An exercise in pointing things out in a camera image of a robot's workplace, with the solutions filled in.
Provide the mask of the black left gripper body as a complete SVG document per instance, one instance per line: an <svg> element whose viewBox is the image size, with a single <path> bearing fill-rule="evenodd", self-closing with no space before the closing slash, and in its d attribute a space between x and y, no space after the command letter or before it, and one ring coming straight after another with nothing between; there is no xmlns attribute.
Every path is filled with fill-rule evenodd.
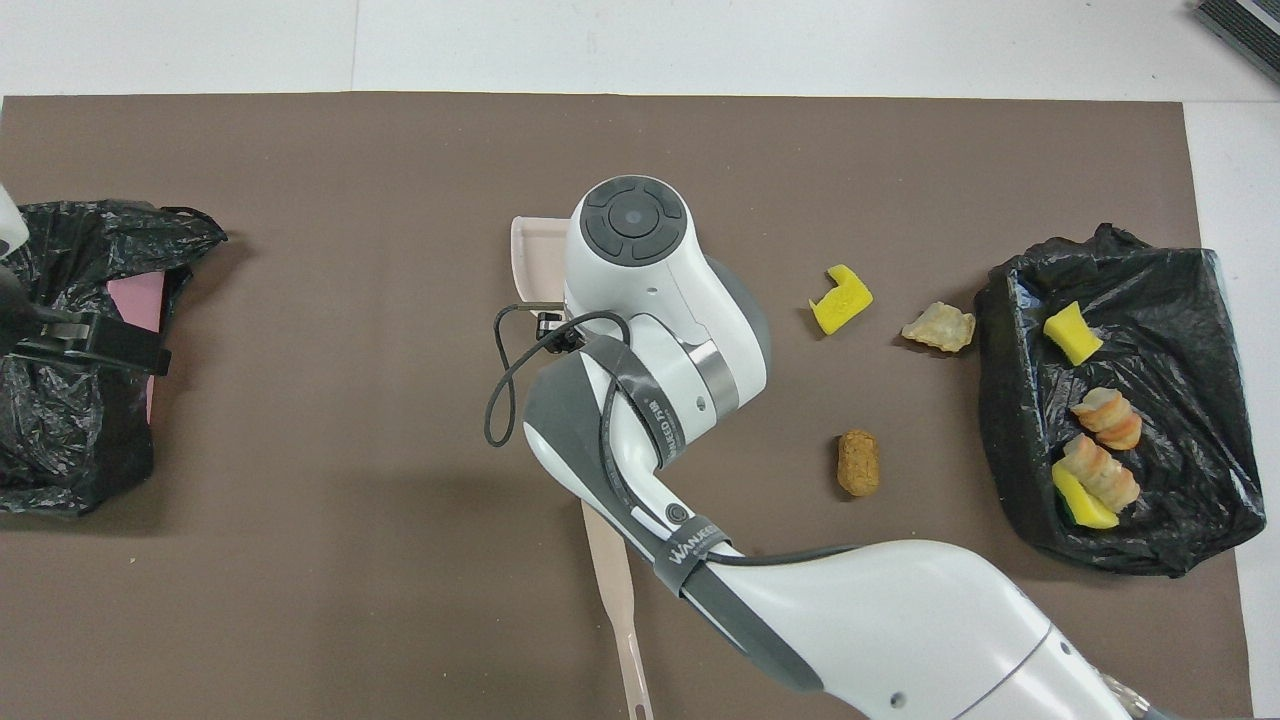
<svg viewBox="0 0 1280 720"><path fill-rule="evenodd" d="M45 336L51 325L74 325L76 314L32 304L26 287L1 266L1 355L63 356L67 338Z"/></svg>

